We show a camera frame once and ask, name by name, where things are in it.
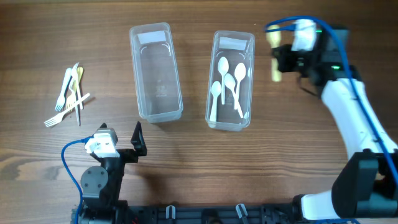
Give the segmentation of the yellow plastic spoon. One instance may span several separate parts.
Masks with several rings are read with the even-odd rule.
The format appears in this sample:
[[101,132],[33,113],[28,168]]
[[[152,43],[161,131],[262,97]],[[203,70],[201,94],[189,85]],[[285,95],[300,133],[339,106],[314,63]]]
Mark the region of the yellow plastic spoon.
[[[270,44],[270,47],[277,48],[280,45],[281,34],[280,31],[273,31],[267,33],[267,41]],[[272,58],[271,60],[271,77],[273,82],[280,82],[282,79],[281,72],[278,70],[278,61],[276,58]]]

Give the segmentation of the white plastic spoon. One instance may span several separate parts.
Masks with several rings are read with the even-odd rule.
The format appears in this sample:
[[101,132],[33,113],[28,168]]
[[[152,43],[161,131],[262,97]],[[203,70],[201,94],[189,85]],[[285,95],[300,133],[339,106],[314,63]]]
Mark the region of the white plastic spoon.
[[239,101],[237,101],[236,92],[234,90],[235,86],[236,86],[236,81],[233,78],[233,76],[231,74],[229,74],[229,73],[227,73],[224,77],[225,77],[225,86],[227,87],[227,89],[229,89],[231,91],[231,94],[233,96],[234,106],[236,107],[240,118],[244,118],[241,106],[239,104]]
[[237,64],[235,71],[234,71],[234,76],[237,81],[236,83],[236,96],[237,96],[237,101],[239,101],[239,92],[240,92],[240,84],[241,81],[245,78],[246,76],[246,66],[244,63],[239,63]]
[[229,62],[226,57],[221,57],[218,61],[218,71],[221,75],[221,104],[225,104],[225,75],[229,71]]
[[210,111],[210,121],[212,122],[216,122],[218,97],[220,94],[221,94],[221,84],[219,81],[215,81],[211,86],[211,95],[213,97],[213,101]]

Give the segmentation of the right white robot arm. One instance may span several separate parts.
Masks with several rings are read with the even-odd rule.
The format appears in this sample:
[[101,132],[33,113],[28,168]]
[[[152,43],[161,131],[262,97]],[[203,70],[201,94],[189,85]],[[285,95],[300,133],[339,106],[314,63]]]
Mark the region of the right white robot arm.
[[267,30],[273,72],[299,72],[309,79],[335,120],[348,161],[330,190],[298,195],[289,205],[274,205],[274,211],[291,223],[395,218],[397,144],[374,113],[358,70],[342,56],[348,29],[301,20],[290,30],[293,44],[281,44],[279,26]]

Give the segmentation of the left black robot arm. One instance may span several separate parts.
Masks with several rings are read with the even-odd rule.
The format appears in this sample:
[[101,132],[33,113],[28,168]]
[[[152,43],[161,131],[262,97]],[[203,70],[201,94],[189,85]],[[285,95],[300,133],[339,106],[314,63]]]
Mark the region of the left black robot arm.
[[132,149],[116,149],[118,137],[103,123],[85,143],[86,152],[99,162],[81,176],[81,203],[72,211],[72,223],[139,223],[139,218],[119,194],[125,165],[147,155],[141,123],[131,138]]

